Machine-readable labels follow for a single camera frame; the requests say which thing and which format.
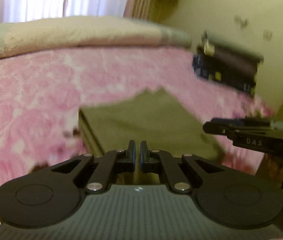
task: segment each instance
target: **pink floral bedsheet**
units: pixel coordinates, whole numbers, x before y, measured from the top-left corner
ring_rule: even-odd
[[[0,185],[83,153],[66,136],[77,125],[78,107],[117,102],[142,90],[164,87],[202,122],[260,111],[260,98],[198,79],[192,54],[177,48],[86,47],[36,52],[0,60]],[[232,146],[224,164],[254,174],[262,154]]]

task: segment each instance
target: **bed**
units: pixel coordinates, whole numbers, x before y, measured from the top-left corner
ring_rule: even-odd
[[[89,17],[45,21],[0,26],[0,35],[5,33],[0,36],[0,185],[29,173],[35,164],[54,165],[87,152],[72,135],[83,104],[115,103],[144,89],[164,88],[203,123],[213,117],[272,114],[259,97],[198,79],[184,33],[113,18],[110,24],[107,17],[102,20],[106,27]],[[227,153],[224,165],[256,172],[263,154],[216,138]]]

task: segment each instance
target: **gray ribbed surface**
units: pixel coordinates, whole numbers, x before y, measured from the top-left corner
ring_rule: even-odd
[[[90,195],[67,220],[41,229],[0,226],[0,240],[196,239],[269,240],[283,237],[275,226],[254,230],[223,227],[206,218],[189,196],[166,186],[113,185],[103,195]]]

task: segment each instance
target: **olive green cloth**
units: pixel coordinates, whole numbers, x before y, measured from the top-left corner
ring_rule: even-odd
[[[224,156],[214,137],[203,131],[202,123],[165,90],[145,91],[115,105],[83,106],[79,129],[85,145],[96,157],[110,150],[126,149],[129,140],[135,140],[137,169],[141,141],[147,141],[149,149],[165,150],[174,157],[193,153],[219,161]]]

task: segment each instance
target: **blanket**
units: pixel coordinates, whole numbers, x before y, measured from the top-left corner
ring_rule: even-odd
[[[225,153],[216,139],[203,132],[203,125],[164,89],[145,91],[135,98],[109,106],[83,106],[79,112],[79,129],[90,153],[102,157],[115,149],[126,149],[129,140],[147,141],[149,149],[161,149],[181,158],[184,153],[221,162]],[[136,155],[134,177],[130,184],[159,183],[158,176],[139,172]]]
[[[116,103],[164,87],[202,123],[257,110],[271,114],[259,97],[196,78],[191,62],[191,52],[165,47],[53,49],[1,59],[0,185],[36,163],[51,166],[85,153],[72,133],[81,105]],[[262,153],[232,146],[224,136],[216,139],[227,153],[223,165],[256,172]]]
[[[74,16],[0,24],[0,58],[78,46],[177,46],[189,48],[183,31],[140,20]]]

